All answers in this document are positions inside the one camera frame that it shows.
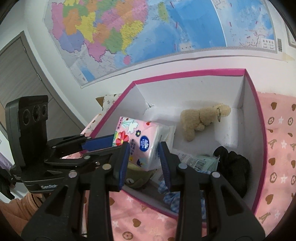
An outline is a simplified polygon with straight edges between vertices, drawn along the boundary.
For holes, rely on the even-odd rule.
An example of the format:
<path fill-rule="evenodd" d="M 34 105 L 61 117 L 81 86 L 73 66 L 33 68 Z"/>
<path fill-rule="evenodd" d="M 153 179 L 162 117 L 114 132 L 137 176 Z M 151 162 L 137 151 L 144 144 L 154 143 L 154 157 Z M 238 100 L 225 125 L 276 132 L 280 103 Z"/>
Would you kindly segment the left forearm pink sleeve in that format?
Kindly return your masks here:
<path fill-rule="evenodd" d="M 25 197 L 13 199 L 9 203 L 1 201 L 1 213 L 4 217 L 17 217 L 28 221 L 45 202 L 43 194 L 27 193 Z"/>

